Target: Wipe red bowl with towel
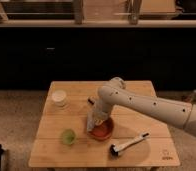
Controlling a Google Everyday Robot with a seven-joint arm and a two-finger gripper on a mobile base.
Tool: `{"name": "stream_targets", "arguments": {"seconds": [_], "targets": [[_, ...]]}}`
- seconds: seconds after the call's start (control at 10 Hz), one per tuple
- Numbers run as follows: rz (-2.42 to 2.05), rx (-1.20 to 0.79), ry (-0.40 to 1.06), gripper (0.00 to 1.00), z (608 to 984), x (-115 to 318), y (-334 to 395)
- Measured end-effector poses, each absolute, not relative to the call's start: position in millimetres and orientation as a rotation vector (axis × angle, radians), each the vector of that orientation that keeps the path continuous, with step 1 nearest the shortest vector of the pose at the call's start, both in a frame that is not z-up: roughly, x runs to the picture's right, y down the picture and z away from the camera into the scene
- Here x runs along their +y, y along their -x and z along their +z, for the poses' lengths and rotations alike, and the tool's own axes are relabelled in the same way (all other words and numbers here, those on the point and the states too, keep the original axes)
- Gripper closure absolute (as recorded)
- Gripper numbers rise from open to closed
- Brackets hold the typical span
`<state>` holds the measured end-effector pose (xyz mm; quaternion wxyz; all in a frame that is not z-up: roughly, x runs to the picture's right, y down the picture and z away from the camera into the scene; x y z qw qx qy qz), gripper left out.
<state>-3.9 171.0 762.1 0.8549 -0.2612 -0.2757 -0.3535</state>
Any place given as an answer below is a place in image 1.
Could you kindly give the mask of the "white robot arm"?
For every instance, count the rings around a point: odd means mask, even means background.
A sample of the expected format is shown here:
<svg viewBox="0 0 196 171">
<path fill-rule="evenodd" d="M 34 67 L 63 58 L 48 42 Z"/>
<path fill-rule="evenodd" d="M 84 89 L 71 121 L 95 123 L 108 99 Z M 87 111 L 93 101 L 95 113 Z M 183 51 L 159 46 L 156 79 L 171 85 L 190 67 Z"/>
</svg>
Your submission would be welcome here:
<svg viewBox="0 0 196 171">
<path fill-rule="evenodd" d="M 196 104 L 136 94 L 126 90 L 125 81 L 114 77 L 97 90 L 98 99 L 88 115 L 87 130 L 106 121 L 115 105 L 182 129 L 196 137 Z"/>
</svg>

